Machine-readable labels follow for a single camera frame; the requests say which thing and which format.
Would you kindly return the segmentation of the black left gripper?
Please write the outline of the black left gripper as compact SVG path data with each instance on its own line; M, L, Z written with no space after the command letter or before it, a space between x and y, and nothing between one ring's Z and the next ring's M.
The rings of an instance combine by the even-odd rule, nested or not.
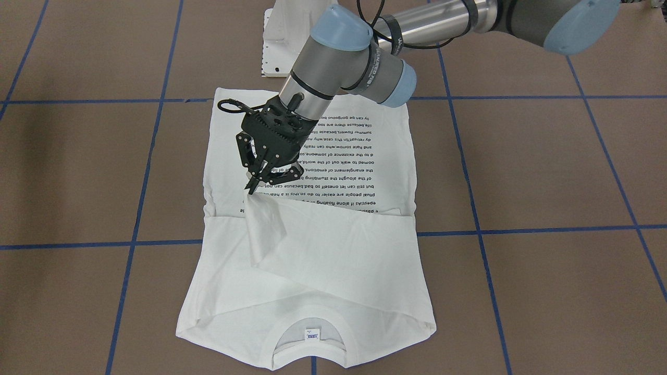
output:
M262 107L236 106L245 113L241 132L236 135L241 164L248 169L245 189L252 195L257 188L296 181L303 175L300 151L316 126L315 120L295 113L302 99L294 95L284 106L279 96Z

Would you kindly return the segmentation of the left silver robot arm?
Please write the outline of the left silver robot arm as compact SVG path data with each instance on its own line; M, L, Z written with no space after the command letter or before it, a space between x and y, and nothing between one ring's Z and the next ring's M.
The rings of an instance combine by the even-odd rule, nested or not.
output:
M338 4L315 22L280 92L249 107L223 99L245 116L236 135L250 194L298 180L300 151L340 92L387 107L412 97L417 78L399 55L438 49L471 32L502 32L565 56L583 52L615 20L619 1L433 1L368 22Z

